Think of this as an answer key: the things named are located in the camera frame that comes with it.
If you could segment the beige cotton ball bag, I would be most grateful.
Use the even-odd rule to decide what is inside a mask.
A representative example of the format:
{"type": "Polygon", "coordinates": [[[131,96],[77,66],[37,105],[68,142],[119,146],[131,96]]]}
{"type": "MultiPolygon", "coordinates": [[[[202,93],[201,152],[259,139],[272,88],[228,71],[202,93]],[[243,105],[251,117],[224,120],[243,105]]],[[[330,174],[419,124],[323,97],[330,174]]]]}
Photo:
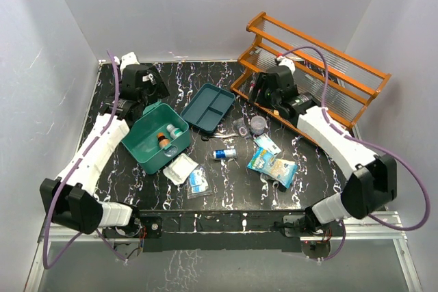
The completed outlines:
{"type": "Polygon", "coordinates": [[[296,170],[297,164],[294,161],[274,158],[268,163],[266,174],[288,189],[294,180],[296,170]]]}

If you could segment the blue cotton swab bag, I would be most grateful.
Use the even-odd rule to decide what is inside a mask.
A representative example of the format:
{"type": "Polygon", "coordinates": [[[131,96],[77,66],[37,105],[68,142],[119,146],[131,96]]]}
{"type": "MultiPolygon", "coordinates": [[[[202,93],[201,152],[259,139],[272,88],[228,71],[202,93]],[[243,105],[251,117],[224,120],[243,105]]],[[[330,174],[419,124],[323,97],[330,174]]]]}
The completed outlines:
{"type": "Polygon", "coordinates": [[[272,171],[272,165],[275,160],[276,157],[271,152],[259,147],[246,167],[256,172],[269,174],[272,171]]]}

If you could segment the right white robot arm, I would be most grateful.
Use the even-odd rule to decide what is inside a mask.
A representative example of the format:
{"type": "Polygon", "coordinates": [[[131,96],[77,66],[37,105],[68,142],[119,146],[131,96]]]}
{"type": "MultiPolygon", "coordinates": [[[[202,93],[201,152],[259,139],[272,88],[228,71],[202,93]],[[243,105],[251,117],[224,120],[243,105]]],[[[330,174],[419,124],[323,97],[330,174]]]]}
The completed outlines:
{"type": "Polygon", "coordinates": [[[344,174],[347,183],[341,192],[307,207],[304,217],[294,223],[302,231],[321,235],[335,220],[360,220],[394,200],[397,164],[392,156],[379,156],[352,140],[310,93],[299,93],[293,71],[279,65],[259,73],[249,100],[277,110],[315,141],[344,174]]]}

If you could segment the white gauze packet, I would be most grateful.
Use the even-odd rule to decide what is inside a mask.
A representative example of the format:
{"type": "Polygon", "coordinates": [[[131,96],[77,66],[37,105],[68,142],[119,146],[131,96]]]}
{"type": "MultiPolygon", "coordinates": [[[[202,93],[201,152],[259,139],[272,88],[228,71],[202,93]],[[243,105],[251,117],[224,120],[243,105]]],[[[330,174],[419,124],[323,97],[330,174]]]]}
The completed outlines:
{"type": "Polygon", "coordinates": [[[197,162],[185,153],[181,153],[169,166],[163,169],[163,173],[175,186],[179,186],[184,184],[197,166],[197,162]]]}

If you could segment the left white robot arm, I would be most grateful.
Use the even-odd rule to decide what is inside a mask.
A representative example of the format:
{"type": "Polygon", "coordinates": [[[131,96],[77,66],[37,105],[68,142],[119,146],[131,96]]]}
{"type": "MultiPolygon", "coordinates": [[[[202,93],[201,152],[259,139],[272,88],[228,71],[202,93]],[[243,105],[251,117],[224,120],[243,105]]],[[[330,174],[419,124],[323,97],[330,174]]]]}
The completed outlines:
{"type": "Polygon", "coordinates": [[[140,232],[142,222],[136,207],[98,201],[94,191],[108,160],[146,107],[166,98],[169,92],[152,64],[119,65],[114,69],[118,79],[91,132],[57,177],[43,180],[40,195],[49,223],[87,235],[98,228],[117,227],[132,237],[140,232]]]}

